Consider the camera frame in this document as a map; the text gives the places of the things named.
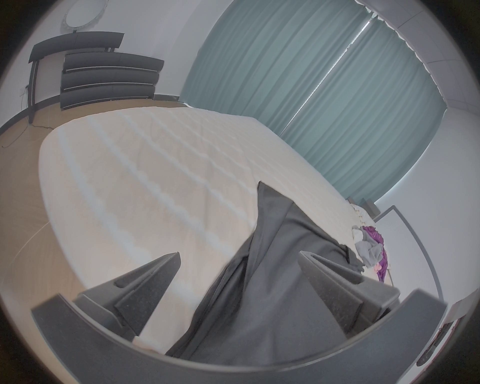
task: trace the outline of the black cable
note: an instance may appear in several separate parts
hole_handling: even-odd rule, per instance
[[[23,108],[24,96],[25,96],[25,92],[22,94],[22,100],[20,101],[20,110],[22,110],[22,108]],[[22,136],[23,133],[27,130],[27,128],[28,128],[29,125],[32,126],[32,127],[35,127],[35,128],[47,128],[47,129],[53,130],[52,127],[45,127],[44,125],[28,124],[28,117],[27,117],[27,125],[25,125],[25,128],[24,128],[24,130],[22,131],[22,133],[19,134],[19,135],[17,136],[17,138],[16,138],[15,140],[13,140],[10,144],[8,144],[6,147],[4,147],[3,145],[2,145],[1,147],[2,147],[2,148],[8,148],[10,145],[12,145],[14,142],[16,142],[16,141],[20,138],[20,136]]]

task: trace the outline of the purple garment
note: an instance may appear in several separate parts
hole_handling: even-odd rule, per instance
[[[375,227],[362,227],[376,242],[384,245],[384,239],[380,233],[377,232]],[[378,264],[382,267],[380,271],[377,272],[378,279],[383,283],[385,281],[385,275],[387,274],[387,267],[388,267],[388,259],[387,259],[387,252],[384,250],[382,251],[382,259]]]

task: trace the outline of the floor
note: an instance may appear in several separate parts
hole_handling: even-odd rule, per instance
[[[73,299],[84,287],[66,262],[48,222],[38,180],[40,145],[52,129],[70,120],[146,106],[184,107],[178,102],[121,100],[61,111],[54,104],[37,111],[32,125],[22,119],[0,136],[0,304],[30,351],[63,383],[77,381],[45,343],[30,310],[56,293]],[[1,349],[2,344],[0,365],[4,366],[9,358]]]

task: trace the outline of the curtain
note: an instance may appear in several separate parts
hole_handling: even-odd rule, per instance
[[[353,0],[234,0],[180,101],[256,118],[357,202],[405,175],[446,109],[405,41]]]
[[[415,53],[375,19],[281,137],[343,196],[375,201],[419,159],[445,109]]]
[[[255,117],[279,134],[369,17],[352,0],[235,0],[180,101]]]

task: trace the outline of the bed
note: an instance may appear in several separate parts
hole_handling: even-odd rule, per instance
[[[257,185],[292,199],[355,250],[350,204],[257,120],[143,107],[72,120],[44,140],[45,207],[73,271],[94,287],[161,255],[182,265],[140,339],[165,353],[255,229]],[[376,278],[373,270],[368,277]]]

